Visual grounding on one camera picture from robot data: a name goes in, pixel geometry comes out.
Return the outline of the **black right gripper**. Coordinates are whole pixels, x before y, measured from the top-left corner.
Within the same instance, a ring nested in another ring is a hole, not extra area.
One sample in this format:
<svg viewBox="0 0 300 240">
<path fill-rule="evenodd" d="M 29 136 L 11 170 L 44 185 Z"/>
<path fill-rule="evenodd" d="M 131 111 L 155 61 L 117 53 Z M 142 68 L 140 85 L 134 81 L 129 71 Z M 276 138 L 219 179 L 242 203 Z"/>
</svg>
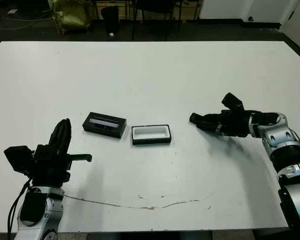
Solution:
<svg viewBox="0 0 300 240">
<path fill-rule="evenodd" d="M 250 110 L 242 112 L 222 110 L 221 113 L 211 113 L 199 118 L 197 128 L 215 135 L 230 137 L 247 137 L 250 134 Z"/>
</svg>

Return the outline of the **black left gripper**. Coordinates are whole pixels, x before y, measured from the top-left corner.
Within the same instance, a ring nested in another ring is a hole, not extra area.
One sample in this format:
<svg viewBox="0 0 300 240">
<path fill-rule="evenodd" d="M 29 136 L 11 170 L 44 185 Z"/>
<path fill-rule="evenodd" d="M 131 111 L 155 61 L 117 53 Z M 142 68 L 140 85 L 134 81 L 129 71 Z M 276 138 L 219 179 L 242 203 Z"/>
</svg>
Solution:
<svg viewBox="0 0 300 240">
<path fill-rule="evenodd" d="M 68 148 L 72 137 L 72 126 L 69 118 L 62 119 L 54 128 L 50 145 L 39 144 L 35 150 L 31 170 L 34 186 L 61 187 L 70 180 L 73 161 L 92 161 L 92 155 L 69 154 Z"/>
</svg>

